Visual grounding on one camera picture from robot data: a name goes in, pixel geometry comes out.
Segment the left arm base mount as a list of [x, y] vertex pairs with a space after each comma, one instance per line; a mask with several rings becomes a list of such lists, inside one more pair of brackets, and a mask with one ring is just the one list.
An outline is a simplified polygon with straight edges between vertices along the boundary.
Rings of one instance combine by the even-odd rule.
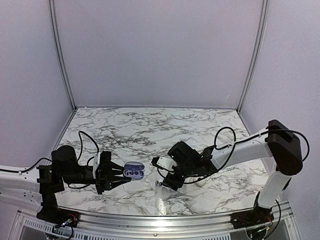
[[43, 207], [40, 212], [36, 214], [36, 217], [40, 220], [62, 226], [66, 223], [68, 227], [76, 228], [80, 219], [80, 213], [78, 211], [67, 210], [59, 207], [49, 208]]

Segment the purple earbud charging case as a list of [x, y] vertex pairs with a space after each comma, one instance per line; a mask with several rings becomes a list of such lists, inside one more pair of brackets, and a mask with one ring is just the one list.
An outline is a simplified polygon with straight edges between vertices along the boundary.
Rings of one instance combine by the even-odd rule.
[[136, 161], [130, 161], [124, 164], [123, 176], [133, 180], [141, 180], [144, 178], [145, 166]]

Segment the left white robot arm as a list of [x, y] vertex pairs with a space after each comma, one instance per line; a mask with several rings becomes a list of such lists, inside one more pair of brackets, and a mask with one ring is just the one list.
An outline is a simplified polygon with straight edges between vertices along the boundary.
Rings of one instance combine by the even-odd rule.
[[35, 212], [37, 219], [54, 224], [71, 220], [71, 225], [76, 226], [80, 213], [60, 208], [55, 196], [65, 190], [65, 185], [94, 185], [101, 195], [131, 181], [124, 175], [125, 169], [112, 162], [110, 151], [97, 153], [93, 159], [93, 167], [79, 165], [75, 149], [64, 145], [51, 153], [49, 165], [32, 169], [2, 166], [0, 200]]

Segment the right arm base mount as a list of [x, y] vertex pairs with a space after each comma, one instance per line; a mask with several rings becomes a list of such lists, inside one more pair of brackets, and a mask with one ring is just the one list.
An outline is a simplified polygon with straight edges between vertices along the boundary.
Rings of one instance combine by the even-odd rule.
[[234, 229], [240, 229], [269, 223], [274, 219], [271, 209], [253, 208], [251, 210], [232, 213], [230, 223]]

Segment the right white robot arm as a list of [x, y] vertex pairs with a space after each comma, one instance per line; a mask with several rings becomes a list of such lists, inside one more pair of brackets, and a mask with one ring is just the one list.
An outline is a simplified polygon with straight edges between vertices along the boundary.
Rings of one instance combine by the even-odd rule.
[[187, 178], [211, 176], [224, 168], [260, 158], [273, 159], [273, 170], [258, 194], [256, 206], [247, 214], [252, 224], [260, 223], [267, 216], [267, 209], [272, 208], [290, 179], [303, 168], [300, 139], [275, 119], [254, 135], [225, 146], [208, 146], [201, 153], [183, 141], [177, 142], [168, 156], [171, 159], [164, 168], [171, 169], [162, 184], [175, 191]]

